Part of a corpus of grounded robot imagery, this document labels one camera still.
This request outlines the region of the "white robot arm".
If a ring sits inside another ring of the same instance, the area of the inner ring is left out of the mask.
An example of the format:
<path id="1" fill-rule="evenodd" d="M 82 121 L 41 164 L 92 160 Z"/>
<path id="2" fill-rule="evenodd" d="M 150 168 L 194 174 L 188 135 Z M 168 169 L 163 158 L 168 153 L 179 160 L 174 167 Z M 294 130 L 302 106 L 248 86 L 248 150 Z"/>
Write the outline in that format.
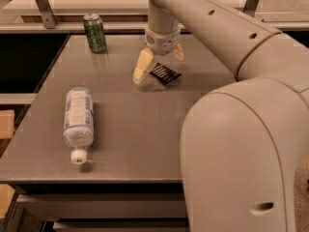
<path id="1" fill-rule="evenodd" d="M 296 232 L 295 172 L 309 150 L 307 47 L 217 0 L 148 1 L 154 53 L 179 21 L 236 78 L 183 122 L 190 232 Z"/>

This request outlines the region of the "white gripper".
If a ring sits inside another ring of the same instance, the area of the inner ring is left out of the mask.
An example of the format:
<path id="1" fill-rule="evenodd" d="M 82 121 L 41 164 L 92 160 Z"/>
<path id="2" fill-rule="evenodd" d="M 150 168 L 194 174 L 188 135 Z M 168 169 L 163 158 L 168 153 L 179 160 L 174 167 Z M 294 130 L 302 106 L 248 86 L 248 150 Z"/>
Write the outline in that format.
<path id="1" fill-rule="evenodd" d="M 173 53 L 180 60 L 184 60 L 183 48 L 180 45 L 181 30 L 177 29 L 169 34 L 158 34 L 149 27 L 145 29 L 145 47 L 141 50 L 132 80 L 140 84 L 151 71 L 155 55 L 164 56 Z"/>

